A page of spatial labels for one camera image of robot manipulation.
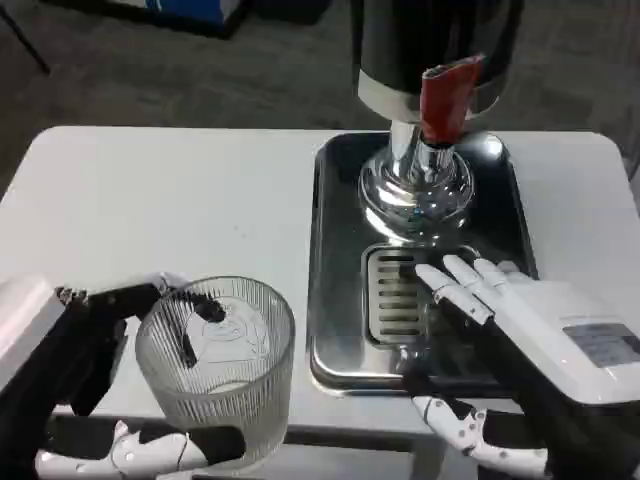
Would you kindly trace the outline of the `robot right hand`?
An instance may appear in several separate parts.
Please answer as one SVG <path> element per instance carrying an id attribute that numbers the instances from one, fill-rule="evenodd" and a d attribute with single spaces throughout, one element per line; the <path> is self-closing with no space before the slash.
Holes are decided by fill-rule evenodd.
<path id="1" fill-rule="evenodd" d="M 456 255 L 416 276 L 519 407 L 475 407 L 407 371 L 424 424 L 481 470 L 514 479 L 639 475 L 639 329 L 562 281 Z"/>

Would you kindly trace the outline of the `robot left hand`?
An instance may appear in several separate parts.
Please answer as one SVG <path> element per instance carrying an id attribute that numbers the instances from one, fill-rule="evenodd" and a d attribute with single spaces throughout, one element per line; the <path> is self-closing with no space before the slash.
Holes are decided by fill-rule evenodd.
<path id="1" fill-rule="evenodd" d="M 82 432 L 53 420 L 68 404 L 87 417 L 109 390 L 126 321 L 143 318 L 185 285 L 165 272 L 89 293 L 42 275 L 1 284 L 1 476 L 4 479 L 148 479 L 239 460 L 231 425 L 180 430 L 118 419 Z"/>

